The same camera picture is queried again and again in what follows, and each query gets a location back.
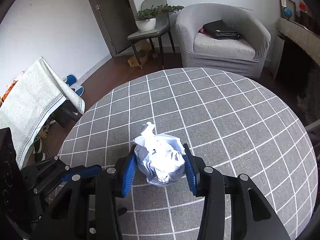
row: door frame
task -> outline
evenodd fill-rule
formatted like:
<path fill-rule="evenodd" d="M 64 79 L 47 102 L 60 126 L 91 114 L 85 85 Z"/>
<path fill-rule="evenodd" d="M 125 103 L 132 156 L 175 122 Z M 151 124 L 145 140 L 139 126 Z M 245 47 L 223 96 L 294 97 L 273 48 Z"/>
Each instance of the door frame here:
<path fill-rule="evenodd" d="M 136 9 L 136 6 L 134 4 L 134 1 L 133 0 L 129 0 L 130 2 L 130 7 L 131 7 L 131 11 L 133 13 L 133 16 L 134 18 L 136 18 L 136 15 L 137 15 L 137 9 Z M 113 46 L 113 43 L 111 41 L 111 38 L 110 38 L 110 35 L 108 33 L 108 30 L 107 30 L 107 27 L 106 25 L 104 24 L 104 21 L 102 19 L 102 15 L 99 11 L 99 6 L 97 4 L 97 1 L 96 0 L 89 0 L 89 3 L 91 5 L 91 9 L 92 9 L 92 12 L 94 14 L 94 17 L 96 18 L 96 21 L 97 21 L 97 24 L 100 28 L 100 31 L 101 31 L 101 34 L 103 36 L 103 39 L 110 51 L 110 54 L 112 57 L 117 57 L 119 56 L 119 54 L 117 54 L 116 52 L 116 49 L 115 47 Z"/>

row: armchair seat cushion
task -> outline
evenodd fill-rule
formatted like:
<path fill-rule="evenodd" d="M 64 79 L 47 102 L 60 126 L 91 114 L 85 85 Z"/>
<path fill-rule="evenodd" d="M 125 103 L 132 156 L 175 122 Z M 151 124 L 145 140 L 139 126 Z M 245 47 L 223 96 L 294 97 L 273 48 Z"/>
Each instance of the armchair seat cushion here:
<path fill-rule="evenodd" d="M 232 57 L 253 60 L 256 52 L 244 39 L 242 40 L 216 40 L 210 36 L 197 33 L 193 42 L 195 53 L 207 54 L 218 57 Z"/>

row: blue globe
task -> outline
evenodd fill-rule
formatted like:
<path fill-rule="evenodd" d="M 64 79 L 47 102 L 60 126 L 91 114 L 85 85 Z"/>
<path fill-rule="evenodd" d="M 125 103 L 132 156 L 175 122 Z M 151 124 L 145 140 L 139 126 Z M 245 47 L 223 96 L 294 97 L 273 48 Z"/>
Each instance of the blue globe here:
<path fill-rule="evenodd" d="M 291 18 L 292 17 L 292 11 L 289 8 L 284 8 L 283 13 L 286 17 Z"/>

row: gray armchair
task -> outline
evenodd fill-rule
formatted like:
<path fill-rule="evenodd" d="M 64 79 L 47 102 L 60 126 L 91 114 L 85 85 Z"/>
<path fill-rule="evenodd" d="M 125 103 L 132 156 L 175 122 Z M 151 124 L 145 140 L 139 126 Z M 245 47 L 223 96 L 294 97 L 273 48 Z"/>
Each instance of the gray armchair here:
<path fill-rule="evenodd" d="M 206 23 L 222 19 L 243 40 L 216 40 L 198 33 Z M 183 8 L 176 21 L 183 67 L 207 67 L 259 78 L 270 45 L 270 33 L 238 7 L 215 3 Z"/>

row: cardboard box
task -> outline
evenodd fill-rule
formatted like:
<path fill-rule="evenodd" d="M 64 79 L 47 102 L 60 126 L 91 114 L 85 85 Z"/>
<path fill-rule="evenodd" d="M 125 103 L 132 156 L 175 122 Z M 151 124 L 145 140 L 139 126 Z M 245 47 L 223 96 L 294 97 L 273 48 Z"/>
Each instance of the cardboard box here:
<path fill-rule="evenodd" d="M 148 60 L 149 51 L 152 50 L 152 47 L 149 42 L 145 41 L 140 43 L 140 48 L 141 50 L 138 52 L 138 55 L 141 62 L 141 66 L 143 66 Z M 130 67 L 139 67 L 139 63 L 135 55 L 128 59 L 128 63 Z"/>

